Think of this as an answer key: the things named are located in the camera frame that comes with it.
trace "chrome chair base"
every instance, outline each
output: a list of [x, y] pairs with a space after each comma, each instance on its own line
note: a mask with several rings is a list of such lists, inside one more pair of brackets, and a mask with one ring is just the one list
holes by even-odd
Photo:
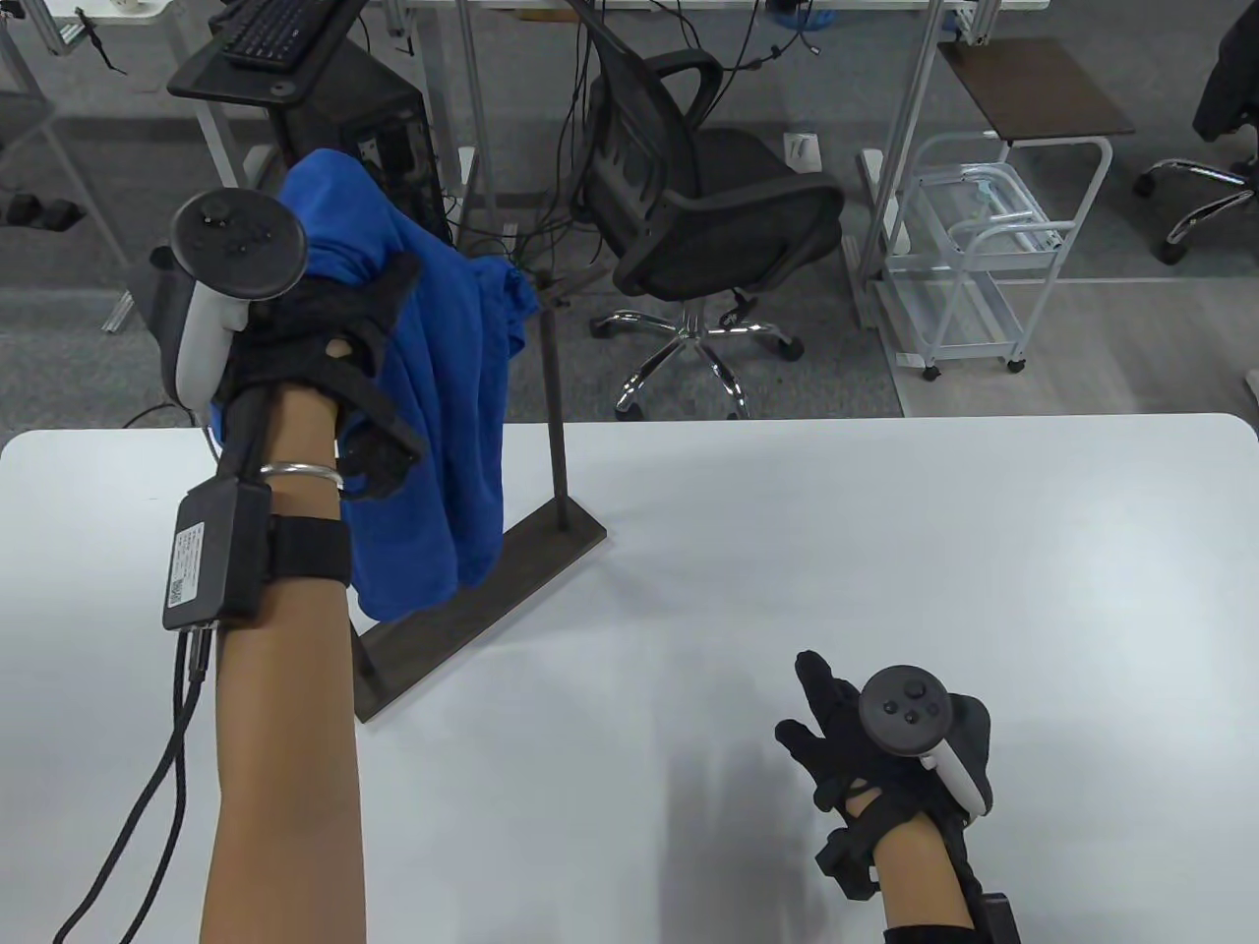
[[765, 342], [774, 342], [778, 356], [783, 360], [799, 360], [805, 352], [805, 346], [799, 340], [791, 337], [777, 325], [768, 325], [759, 321], [742, 321], [730, 327], [709, 327], [704, 318], [705, 300], [697, 298], [682, 303], [681, 316], [677, 321], [648, 315], [641, 311], [622, 308], [601, 318], [590, 320], [590, 335], [594, 337], [611, 337], [617, 330], [650, 331], [669, 336], [669, 341], [651, 355], [640, 368], [631, 374], [621, 388], [617, 398], [617, 419], [643, 419], [642, 407], [638, 405], [638, 394], [647, 385], [651, 378], [674, 356], [686, 347], [694, 347], [700, 359], [713, 370], [718, 383], [725, 389], [726, 395], [734, 407], [728, 419], [749, 419], [748, 398], [743, 393], [739, 378], [726, 366], [725, 361], [713, 349], [711, 341], [730, 337], [754, 337]]
[[1153, 196], [1158, 186], [1158, 176], [1168, 172], [1204, 177], [1216, 184], [1222, 184], [1234, 193], [1219, 200], [1212, 200], [1205, 206], [1199, 206], [1172, 227], [1171, 233], [1167, 234], [1162, 244], [1155, 248], [1155, 256], [1167, 266], [1175, 266], [1188, 253], [1185, 240], [1190, 233], [1207, 220], [1212, 220], [1229, 210], [1248, 206], [1259, 195], [1259, 189], [1256, 189], [1256, 181], [1259, 181], [1259, 157], [1255, 157], [1249, 164], [1235, 165], [1231, 170], [1220, 170], [1209, 164], [1182, 160], [1180, 157], [1158, 161], [1137, 177], [1133, 193], [1141, 198]]

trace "keyboard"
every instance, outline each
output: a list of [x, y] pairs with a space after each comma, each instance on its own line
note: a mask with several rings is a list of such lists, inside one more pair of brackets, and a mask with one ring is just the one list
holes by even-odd
[[240, 0], [223, 25], [223, 58], [264, 72], [292, 72], [340, 0]]

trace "blue towel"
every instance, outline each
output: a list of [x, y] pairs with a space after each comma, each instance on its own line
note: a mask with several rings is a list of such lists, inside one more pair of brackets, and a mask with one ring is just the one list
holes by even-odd
[[379, 384], [429, 456], [393, 497], [341, 509], [363, 612], [398, 619], [481, 583], [499, 560], [507, 361], [538, 298], [505, 261], [467, 259], [399, 213], [349, 155], [310, 155], [279, 199], [306, 228], [312, 276], [361, 284], [400, 250], [424, 266]]

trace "black mesh chair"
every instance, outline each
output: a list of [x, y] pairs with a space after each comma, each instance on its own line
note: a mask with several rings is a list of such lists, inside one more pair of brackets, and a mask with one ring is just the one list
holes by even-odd
[[[1215, 141], [1220, 135], [1240, 131], [1246, 125], [1259, 131], [1259, 0], [1246, 8], [1220, 44], [1220, 60], [1206, 83], [1194, 118], [1194, 130], [1204, 141]], [[1222, 213], [1249, 205], [1259, 194], [1259, 156], [1234, 164], [1229, 170], [1171, 157], [1158, 161], [1137, 177], [1133, 186], [1137, 196], [1153, 196], [1157, 177], [1167, 172], [1206, 177], [1233, 191], [1190, 213], [1155, 248], [1155, 254], [1168, 266], [1185, 258], [1188, 252], [1185, 239], [1197, 227]]]
[[[753, 337], [786, 360], [801, 357], [797, 339], [749, 317], [755, 300], [742, 293], [774, 288], [833, 252], [844, 193], [827, 174], [796, 174], [752, 135], [701, 127], [723, 78], [711, 55], [682, 49], [642, 59], [584, 0], [568, 3], [601, 67], [573, 170], [573, 219], [594, 224], [618, 257], [612, 281], [621, 292], [681, 303], [676, 321], [638, 311], [592, 320], [596, 337], [621, 327], [669, 336], [626, 380], [616, 415], [642, 419], [643, 385], [694, 346], [734, 402], [730, 417], [745, 419], [743, 388], [711, 342]], [[699, 91], [684, 115], [662, 79], [686, 70], [699, 74]], [[710, 327], [705, 300], [731, 289], [738, 305]]]

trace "metal bracelet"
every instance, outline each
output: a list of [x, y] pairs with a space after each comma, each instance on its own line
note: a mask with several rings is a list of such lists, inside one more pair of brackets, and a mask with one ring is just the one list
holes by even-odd
[[336, 485], [337, 491], [345, 491], [345, 480], [341, 473], [335, 468], [329, 468], [327, 466], [315, 466], [310, 462], [268, 462], [258, 473], [263, 478], [271, 478], [271, 476], [315, 476], [316, 478], [326, 478], [329, 482]]

